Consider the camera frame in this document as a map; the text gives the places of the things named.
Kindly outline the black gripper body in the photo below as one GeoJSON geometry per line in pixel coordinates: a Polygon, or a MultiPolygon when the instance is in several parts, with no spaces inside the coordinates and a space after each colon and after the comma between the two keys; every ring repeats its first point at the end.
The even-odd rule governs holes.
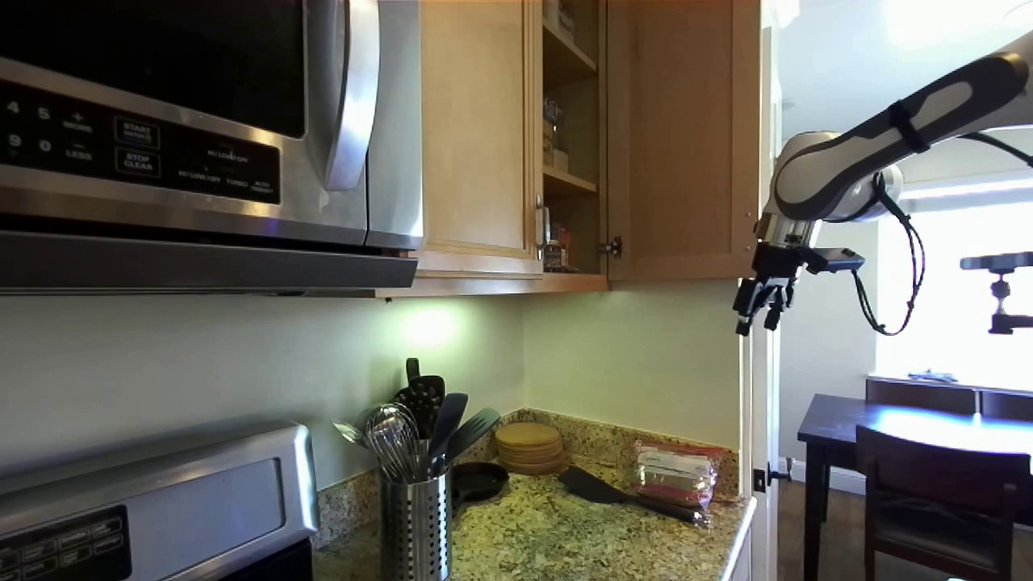
{"type": "Polygon", "coordinates": [[[795,281],[803,266],[807,266],[803,248],[779,248],[779,247],[757,243],[751,254],[751,281],[757,286],[795,281]]]}

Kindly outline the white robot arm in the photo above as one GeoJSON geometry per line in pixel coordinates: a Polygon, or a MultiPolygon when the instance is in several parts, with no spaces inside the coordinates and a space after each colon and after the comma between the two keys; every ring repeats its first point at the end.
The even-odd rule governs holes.
{"type": "MultiPolygon", "coordinates": [[[[755,315],[776,330],[795,304],[799,268],[850,271],[858,283],[864,258],[851,248],[818,248],[820,224],[851,224],[891,213],[903,230],[909,216],[896,198],[907,155],[924,155],[941,139],[974,139],[995,150],[992,129],[1025,126],[1033,108],[1033,34],[987,51],[925,86],[889,102],[880,112],[847,133],[798,133],[776,157],[761,216],[751,225],[751,271],[733,298],[735,333],[745,336],[755,315]]],[[[854,286],[867,326],[889,336],[876,319],[864,286],[854,286]]]]}

